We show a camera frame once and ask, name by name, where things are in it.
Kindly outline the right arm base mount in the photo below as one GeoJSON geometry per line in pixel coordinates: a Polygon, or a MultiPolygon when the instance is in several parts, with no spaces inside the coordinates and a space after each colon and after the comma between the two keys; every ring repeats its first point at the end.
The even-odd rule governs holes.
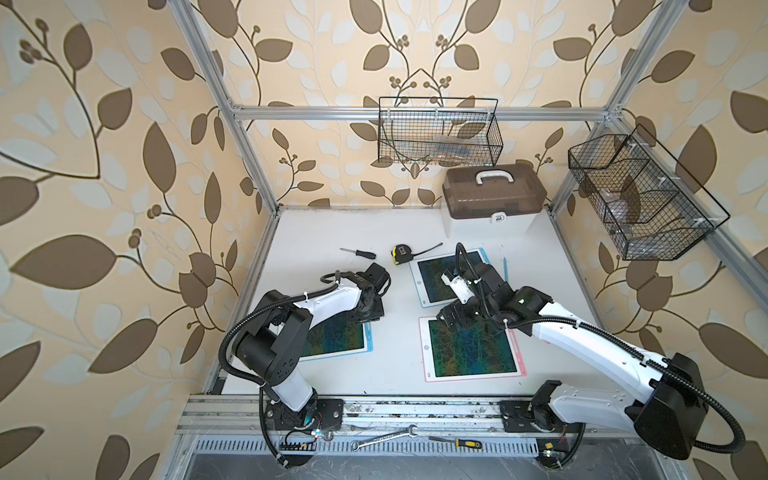
{"type": "Polygon", "coordinates": [[[506,433],[570,434],[578,433],[581,423],[562,421],[544,401],[503,400],[499,404],[506,433]]]}

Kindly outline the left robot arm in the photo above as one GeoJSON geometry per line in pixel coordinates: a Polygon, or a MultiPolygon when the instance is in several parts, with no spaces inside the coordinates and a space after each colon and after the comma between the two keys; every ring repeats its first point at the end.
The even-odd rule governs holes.
{"type": "Polygon", "coordinates": [[[310,329],[344,314],[354,323],[384,316],[391,276],[376,262],[364,271],[335,271],[323,288],[298,295],[267,292],[223,337],[217,358],[230,377],[249,381],[289,412],[311,417],[317,392],[297,370],[310,329]]]}

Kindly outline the pink writing tablet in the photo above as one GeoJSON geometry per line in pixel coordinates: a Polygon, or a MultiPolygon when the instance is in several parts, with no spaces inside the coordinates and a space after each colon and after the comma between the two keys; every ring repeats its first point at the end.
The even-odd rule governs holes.
{"type": "Polygon", "coordinates": [[[422,364],[428,383],[525,377],[527,370],[511,330],[483,325],[450,330],[435,317],[419,319],[422,364]]]}

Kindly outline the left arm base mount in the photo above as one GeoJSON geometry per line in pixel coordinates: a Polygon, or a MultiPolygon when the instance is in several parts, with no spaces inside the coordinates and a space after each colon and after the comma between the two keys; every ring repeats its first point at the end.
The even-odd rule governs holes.
{"type": "Polygon", "coordinates": [[[269,401],[262,415],[265,424],[277,431],[338,430],[343,422],[345,402],[341,398],[315,398],[300,411],[283,402],[269,401]]]}

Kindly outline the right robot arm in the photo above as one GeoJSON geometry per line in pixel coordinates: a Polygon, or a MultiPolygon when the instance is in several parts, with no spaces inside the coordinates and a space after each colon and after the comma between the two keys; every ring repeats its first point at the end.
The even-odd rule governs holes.
{"type": "Polygon", "coordinates": [[[483,325],[518,330],[573,355],[617,386],[583,389],[547,380],[527,409],[513,414],[516,421],[543,432],[593,424],[634,433],[677,460],[688,459],[693,449],[735,454],[744,448],[743,428],[705,391],[691,358],[640,349],[582,320],[536,288],[513,289],[493,266],[471,260],[463,244],[456,245],[454,265],[441,280],[456,296],[437,315],[450,329],[483,325]]]}

